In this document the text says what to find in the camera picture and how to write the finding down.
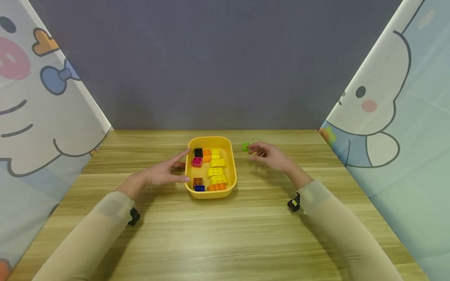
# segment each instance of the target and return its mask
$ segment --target beige sleeve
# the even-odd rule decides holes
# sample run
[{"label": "beige sleeve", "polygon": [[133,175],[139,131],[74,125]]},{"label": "beige sleeve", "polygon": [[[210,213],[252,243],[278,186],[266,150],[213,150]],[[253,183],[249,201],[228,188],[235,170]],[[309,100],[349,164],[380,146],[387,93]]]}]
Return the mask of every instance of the beige sleeve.
[{"label": "beige sleeve", "polygon": [[342,254],[351,280],[403,280],[362,222],[322,183],[314,181],[297,192],[305,214]]},{"label": "beige sleeve", "polygon": [[134,205],[123,193],[109,193],[72,230],[33,280],[88,280],[131,220]]}]

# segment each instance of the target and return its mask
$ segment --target pink lego brick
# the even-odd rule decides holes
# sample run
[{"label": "pink lego brick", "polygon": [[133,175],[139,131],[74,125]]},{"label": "pink lego brick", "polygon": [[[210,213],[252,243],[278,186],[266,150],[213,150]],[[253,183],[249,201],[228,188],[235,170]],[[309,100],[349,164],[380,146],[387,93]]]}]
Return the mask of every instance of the pink lego brick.
[{"label": "pink lego brick", "polygon": [[203,163],[203,159],[201,157],[194,157],[192,159],[192,166],[196,168],[201,168]]}]

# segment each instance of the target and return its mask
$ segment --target right hand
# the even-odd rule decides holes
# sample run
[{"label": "right hand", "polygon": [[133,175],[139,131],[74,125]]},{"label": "right hand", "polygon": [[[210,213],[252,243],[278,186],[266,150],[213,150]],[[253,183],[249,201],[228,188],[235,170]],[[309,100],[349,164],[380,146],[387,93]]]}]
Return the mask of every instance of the right hand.
[{"label": "right hand", "polygon": [[247,145],[247,148],[250,149],[248,151],[249,154],[256,152],[255,155],[250,157],[250,160],[253,162],[266,165],[269,168],[284,174],[297,168],[297,165],[294,162],[271,144],[257,142]]}]

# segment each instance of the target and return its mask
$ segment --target orange ear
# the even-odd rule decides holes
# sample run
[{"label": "orange ear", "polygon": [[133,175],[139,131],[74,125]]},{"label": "orange ear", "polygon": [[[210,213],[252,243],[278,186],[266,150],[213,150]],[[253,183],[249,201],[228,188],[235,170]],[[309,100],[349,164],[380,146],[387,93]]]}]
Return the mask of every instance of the orange ear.
[{"label": "orange ear", "polygon": [[42,28],[35,28],[33,31],[36,43],[33,44],[33,52],[39,57],[53,53],[59,50],[58,44]]}]

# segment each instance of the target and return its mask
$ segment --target cartoon pig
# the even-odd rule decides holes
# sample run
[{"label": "cartoon pig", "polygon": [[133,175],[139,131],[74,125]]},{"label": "cartoon pig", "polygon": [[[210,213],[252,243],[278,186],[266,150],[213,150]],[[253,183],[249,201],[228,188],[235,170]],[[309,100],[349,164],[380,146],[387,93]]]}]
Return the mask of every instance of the cartoon pig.
[{"label": "cartoon pig", "polygon": [[421,0],[404,1],[319,130],[345,166],[372,168],[400,153],[397,140],[383,132],[396,114],[411,65],[403,32]]},{"label": "cartoon pig", "polygon": [[82,156],[110,125],[27,1],[0,12],[0,161],[11,175]]}]

